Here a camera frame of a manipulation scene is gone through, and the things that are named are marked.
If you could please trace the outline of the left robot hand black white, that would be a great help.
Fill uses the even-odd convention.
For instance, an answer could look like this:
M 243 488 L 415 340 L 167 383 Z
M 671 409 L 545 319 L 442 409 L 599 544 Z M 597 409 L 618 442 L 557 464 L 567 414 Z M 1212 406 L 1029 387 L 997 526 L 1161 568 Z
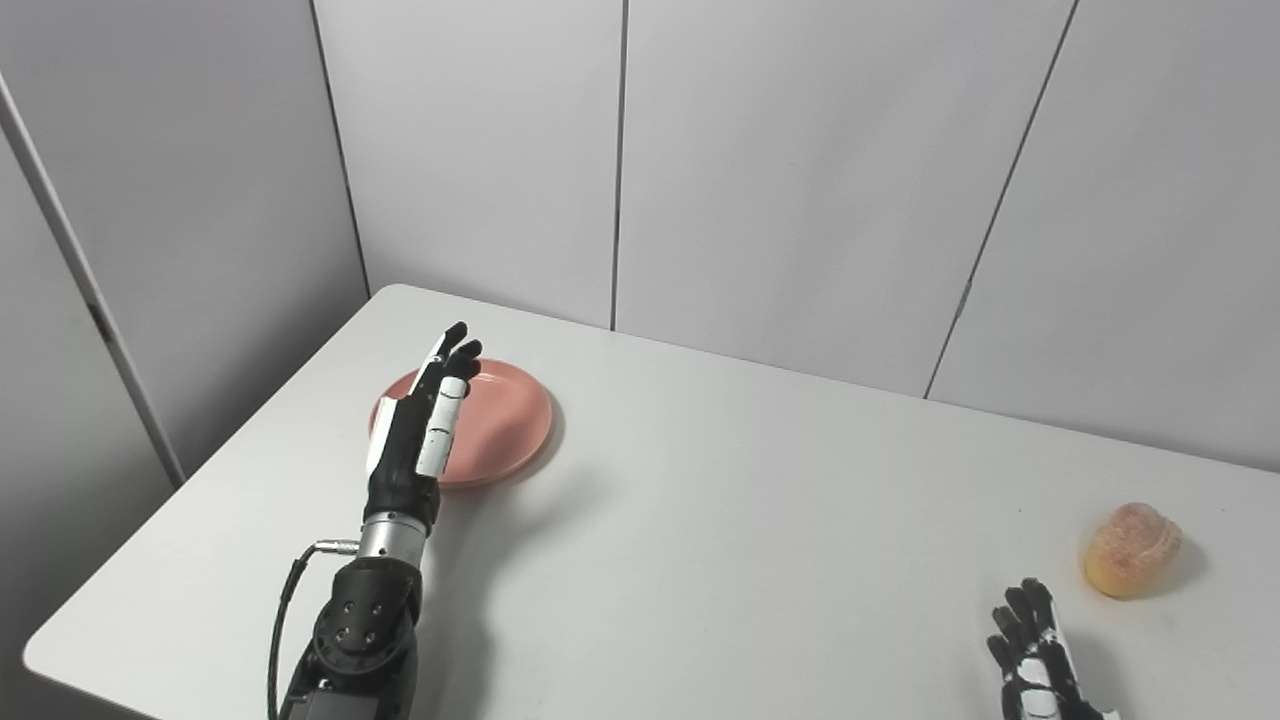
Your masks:
M 378 402 L 366 457 L 367 502 L 362 520 L 392 514 L 433 528 L 442 506 L 447 468 L 470 380 L 480 372 L 480 340 L 463 322 L 436 340 L 401 398 Z

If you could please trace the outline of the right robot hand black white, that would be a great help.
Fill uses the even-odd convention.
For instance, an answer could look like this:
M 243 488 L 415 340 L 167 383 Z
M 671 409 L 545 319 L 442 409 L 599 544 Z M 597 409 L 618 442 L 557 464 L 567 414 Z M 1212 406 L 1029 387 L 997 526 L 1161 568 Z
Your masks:
M 1050 589 L 1028 577 L 1004 597 L 992 611 L 998 632 L 986 641 L 1002 678 L 1002 717 L 1120 719 L 1083 696 Z

